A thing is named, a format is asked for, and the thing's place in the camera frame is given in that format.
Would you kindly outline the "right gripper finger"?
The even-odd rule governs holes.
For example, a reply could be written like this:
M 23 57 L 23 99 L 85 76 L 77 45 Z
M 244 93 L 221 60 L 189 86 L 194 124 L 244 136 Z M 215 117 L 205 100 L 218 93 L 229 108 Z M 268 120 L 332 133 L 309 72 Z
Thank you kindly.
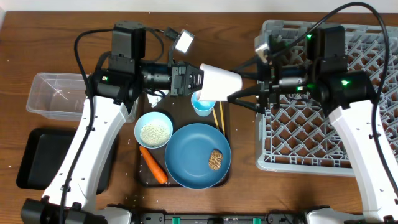
M 253 56 L 236 68 L 231 69 L 230 72 L 238 73 L 242 78 L 260 78 L 261 76 L 257 69 L 257 61 L 258 56 Z
M 228 103 L 245 107 L 257 113 L 264 113 L 264 84 L 239 90 L 227 97 Z

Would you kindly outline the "pink cup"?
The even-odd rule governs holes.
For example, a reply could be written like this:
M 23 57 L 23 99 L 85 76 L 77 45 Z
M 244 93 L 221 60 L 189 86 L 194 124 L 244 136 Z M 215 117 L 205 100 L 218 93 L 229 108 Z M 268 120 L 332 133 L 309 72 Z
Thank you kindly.
M 239 74 L 207 64 L 201 64 L 204 71 L 202 89 L 196 93 L 198 101 L 227 101 L 227 97 L 240 91 L 243 81 Z

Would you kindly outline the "light blue cup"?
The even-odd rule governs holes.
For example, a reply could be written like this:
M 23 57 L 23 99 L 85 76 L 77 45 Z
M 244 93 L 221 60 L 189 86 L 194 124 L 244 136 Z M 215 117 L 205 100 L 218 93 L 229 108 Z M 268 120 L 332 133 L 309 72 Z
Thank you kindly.
M 197 94 L 191 96 L 191 104 L 197 115 L 201 117 L 209 116 L 216 105 L 215 101 L 198 101 Z

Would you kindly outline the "white napkin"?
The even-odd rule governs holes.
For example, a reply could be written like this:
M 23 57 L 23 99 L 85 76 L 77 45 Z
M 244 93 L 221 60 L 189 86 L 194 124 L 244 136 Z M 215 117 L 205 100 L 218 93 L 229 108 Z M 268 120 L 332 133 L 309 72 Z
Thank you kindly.
M 148 102 L 150 103 L 151 107 L 154 108 L 157 104 L 164 98 L 163 96 L 154 96 L 154 95 L 147 95 Z

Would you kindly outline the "light blue bowl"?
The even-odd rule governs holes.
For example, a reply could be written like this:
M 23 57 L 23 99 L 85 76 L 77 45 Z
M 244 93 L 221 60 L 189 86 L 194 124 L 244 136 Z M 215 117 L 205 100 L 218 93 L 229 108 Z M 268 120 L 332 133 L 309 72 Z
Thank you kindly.
M 142 115 L 134 127 L 136 141 L 147 149 L 157 149 L 167 144 L 174 131 L 171 119 L 160 112 Z

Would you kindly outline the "dark blue plate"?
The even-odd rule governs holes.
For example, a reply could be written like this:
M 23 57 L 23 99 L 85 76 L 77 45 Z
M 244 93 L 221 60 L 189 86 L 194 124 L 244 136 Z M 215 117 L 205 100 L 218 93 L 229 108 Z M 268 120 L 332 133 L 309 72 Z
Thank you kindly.
M 209 166 L 211 153 L 220 151 L 221 167 Z M 176 131 L 165 149 L 165 165 L 170 176 L 189 189 L 207 189 L 217 185 L 231 166 L 231 148 L 226 137 L 216 128 L 203 124 L 188 124 Z

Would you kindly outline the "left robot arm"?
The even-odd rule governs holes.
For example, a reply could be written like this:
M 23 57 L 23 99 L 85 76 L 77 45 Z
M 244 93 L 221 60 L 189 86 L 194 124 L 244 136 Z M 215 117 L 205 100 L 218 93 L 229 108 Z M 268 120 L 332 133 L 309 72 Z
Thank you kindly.
M 57 174 L 40 200 L 28 199 L 24 223 L 133 223 L 121 205 L 95 208 L 104 165 L 122 126 L 132 117 L 142 93 L 187 96 L 203 86 L 204 73 L 187 62 L 145 58 L 146 34 L 172 40 L 171 50 L 186 52 L 193 35 L 160 30 L 140 22 L 119 21 L 111 29 L 111 50 L 101 55 L 91 75 L 84 75 L 86 99 L 80 124 Z

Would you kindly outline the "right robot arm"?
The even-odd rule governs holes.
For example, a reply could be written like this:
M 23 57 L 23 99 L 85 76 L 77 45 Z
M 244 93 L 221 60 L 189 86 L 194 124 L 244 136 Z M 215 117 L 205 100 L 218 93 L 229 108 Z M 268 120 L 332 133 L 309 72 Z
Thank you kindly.
M 300 36 L 310 65 L 283 65 L 289 47 L 271 35 L 255 39 L 257 85 L 229 95 L 230 103 L 264 113 L 280 96 L 309 93 L 338 133 L 358 183 L 361 215 L 318 207 L 303 212 L 297 223 L 396 223 L 397 161 L 379 112 L 380 91 L 365 71 L 351 71 L 345 53 L 345 30 L 318 22 Z

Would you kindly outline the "grey dishwasher rack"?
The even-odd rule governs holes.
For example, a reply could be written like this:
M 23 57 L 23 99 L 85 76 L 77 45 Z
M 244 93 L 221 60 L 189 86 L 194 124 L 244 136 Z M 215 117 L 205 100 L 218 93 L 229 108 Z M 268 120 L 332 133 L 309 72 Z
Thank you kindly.
M 381 28 L 346 24 L 349 70 L 368 73 L 373 85 L 381 80 L 384 43 Z M 389 26 L 390 57 L 379 102 L 382 125 L 397 155 L 397 28 Z M 310 95 L 280 97 L 280 108 L 256 115 L 256 165 L 260 170 L 352 177 L 343 143 Z

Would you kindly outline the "black waste tray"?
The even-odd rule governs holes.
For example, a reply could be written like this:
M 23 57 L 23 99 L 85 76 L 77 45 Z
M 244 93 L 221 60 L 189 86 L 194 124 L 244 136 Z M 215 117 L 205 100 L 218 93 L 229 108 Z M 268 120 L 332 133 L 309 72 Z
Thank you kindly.
M 16 178 L 21 189 L 44 190 L 58 172 L 72 143 L 71 129 L 36 128 L 29 134 Z

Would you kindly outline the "right wooden chopstick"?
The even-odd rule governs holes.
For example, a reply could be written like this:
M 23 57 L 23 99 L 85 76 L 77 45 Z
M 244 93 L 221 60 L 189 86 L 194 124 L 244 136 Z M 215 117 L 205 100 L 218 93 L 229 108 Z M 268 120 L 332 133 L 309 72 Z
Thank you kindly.
M 219 102 L 219 104 L 220 104 L 221 130 L 222 133 L 225 135 L 223 104 L 222 102 Z

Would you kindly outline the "wooden chopstick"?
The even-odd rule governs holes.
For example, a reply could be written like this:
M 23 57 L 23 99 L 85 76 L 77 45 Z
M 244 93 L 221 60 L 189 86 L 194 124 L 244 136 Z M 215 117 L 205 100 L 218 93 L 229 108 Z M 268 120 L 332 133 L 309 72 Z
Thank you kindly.
M 220 104 L 221 130 L 222 133 L 225 135 L 223 104 L 222 102 L 219 102 L 219 104 Z
M 214 108 L 212 108 L 212 115 L 213 115 L 213 119 L 214 119 L 214 122 L 215 122 L 216 129 L 220 130 L 219 124 L 218 124 L 217 115 L 216 115 L 216 112 L 215 112 Z

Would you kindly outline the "left wooden chopstick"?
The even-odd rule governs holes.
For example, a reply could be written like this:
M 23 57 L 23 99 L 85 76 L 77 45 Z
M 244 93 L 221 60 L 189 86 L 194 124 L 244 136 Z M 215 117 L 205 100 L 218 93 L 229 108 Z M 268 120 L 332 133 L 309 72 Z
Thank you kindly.
M 216 129 L 220 130 L 219 124 L 218 124 L 217 115 L 216 115 L 216 112 L 215 112 L 214 108 L 212 108 L 212 115 L 213 115 L 213 119 L 214 119 L 214 122 L 215 122 Z

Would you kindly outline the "brown serving tray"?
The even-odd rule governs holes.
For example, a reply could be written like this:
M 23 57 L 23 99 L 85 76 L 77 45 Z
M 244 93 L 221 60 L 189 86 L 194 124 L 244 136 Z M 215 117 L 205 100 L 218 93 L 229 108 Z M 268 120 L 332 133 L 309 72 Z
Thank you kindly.
M 214 128 L 215 122 L 213 119 L 213 115 L 209 115 L 206 117 L 201 117 L 194 112 L 193 106 L 190 101 L 191 96 L 179 96 L 176 98 L 173 97 L 166 97 L 165 99 L 161 100 L 156 107 L 152 108 L 150 103 L 148 102 L 147 98 L 144 98 L 140 101 L 140 111 L 143 114 L 149 112 L 160 112 L 165 114 L 171 119 L 171 122 L 174 127 L 173 134 L 178 131 L 180 128 L 188 125 L 188 124 L 195 124 L 195 123 L 203 123 L 210 125 Z M 225 137 L 227 141 L 228 139 L 228 122 L 229 122 L 229 111 L 228 105 L 223 105 L 223 113 L 224 113 L 224 126 L 225 126 Z M 165 149 L 167 144 L 163 147 L 158 149 L 151 149 L 149 152 L 152 154 L 154 159 L 157 163 L 161 166 L 161 168 L 167 174 L 168 181 L 165 184 L 160 184 L 156 181 L 155 177 L 153 176 L 152 172 L 148 168 L 144 158 L 139 156 L 137 159 L 137 178 L 139 183 L 145 187 L 183 187 L 178 184 L 169 174 L 166 165 L 165 165 Z M 227 183 L 229 179 L 230 171 L 228 171 L 227 175 L 224 179 L 219 182 L 217 185 L 213 187 L 219 187 Z

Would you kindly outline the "brown food clump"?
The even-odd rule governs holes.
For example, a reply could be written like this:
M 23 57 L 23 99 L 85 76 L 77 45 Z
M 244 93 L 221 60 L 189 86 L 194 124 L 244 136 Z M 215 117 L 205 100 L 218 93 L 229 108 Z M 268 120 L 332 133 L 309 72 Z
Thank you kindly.
M 210 158 L 208 161 L 208 165 L 209 165 L 210 169 L 213 171 L 220 170 L 222 160 L 223 160 L 223 154 L 221 153 L 221 151 L 214 149 L 211 152 L 211 155 L 210 155 Z

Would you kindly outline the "white rice pile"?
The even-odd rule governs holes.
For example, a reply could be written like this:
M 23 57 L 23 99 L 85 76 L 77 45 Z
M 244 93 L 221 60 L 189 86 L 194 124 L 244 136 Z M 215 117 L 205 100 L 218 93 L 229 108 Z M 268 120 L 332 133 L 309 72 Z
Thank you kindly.
M 140 139 L 148 147 L 160 147 L 169 140 L 169 137 L 169 129 L 160 124 L 147 124 L 140 131 Z

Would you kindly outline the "orange carrot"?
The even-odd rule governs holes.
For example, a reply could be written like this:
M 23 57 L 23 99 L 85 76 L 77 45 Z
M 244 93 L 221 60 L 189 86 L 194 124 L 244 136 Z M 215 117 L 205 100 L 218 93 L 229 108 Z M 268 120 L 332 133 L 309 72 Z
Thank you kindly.
M 160 184 L 165 184 L 168 181 L 167 175 L 160 165 L 158 165 L 152 154 L 144 146 L 139 146 L 139 150 L 156 181 Z

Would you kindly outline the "clear plastic bin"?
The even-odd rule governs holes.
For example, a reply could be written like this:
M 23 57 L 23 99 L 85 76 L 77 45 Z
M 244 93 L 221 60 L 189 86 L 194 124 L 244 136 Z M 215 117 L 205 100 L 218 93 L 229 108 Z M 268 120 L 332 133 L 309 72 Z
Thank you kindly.
M 26 110 L 47 119 L 80 121 L 86 86 L 75 73 L 38 73 L 33 79 Z

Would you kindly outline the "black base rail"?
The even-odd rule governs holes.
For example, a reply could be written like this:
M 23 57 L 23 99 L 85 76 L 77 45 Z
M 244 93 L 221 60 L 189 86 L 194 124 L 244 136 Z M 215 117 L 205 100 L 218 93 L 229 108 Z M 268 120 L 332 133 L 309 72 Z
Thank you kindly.
M 304 224 L 301 215 L 291 213 L 267 213 L 265 215 L 193 215 L 142 213 L 132 218 L 132 224 Z

